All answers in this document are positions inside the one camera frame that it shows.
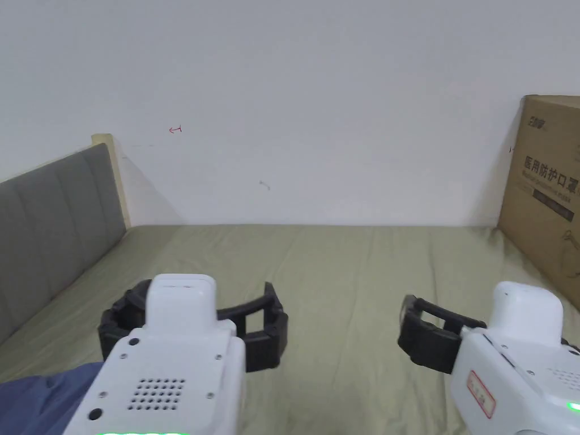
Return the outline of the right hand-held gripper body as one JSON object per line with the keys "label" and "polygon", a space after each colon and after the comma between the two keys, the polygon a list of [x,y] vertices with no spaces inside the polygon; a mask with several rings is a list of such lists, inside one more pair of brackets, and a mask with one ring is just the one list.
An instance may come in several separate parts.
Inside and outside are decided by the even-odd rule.
{"label": "right hand-held gripper body", "polygon": [[579,350],[547,289],[500,282],[485,328],[464,329],[453,402],[469,434],[578,434]]}

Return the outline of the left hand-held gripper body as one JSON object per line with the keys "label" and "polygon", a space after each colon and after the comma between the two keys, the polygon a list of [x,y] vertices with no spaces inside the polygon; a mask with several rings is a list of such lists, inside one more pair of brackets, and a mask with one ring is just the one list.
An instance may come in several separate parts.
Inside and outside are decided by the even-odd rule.
{"label": "left hand-held gripper body", "polygon": [[215,280],[161,274],[65,434],[237,434],[244,395],[245,345],[217,319]]}

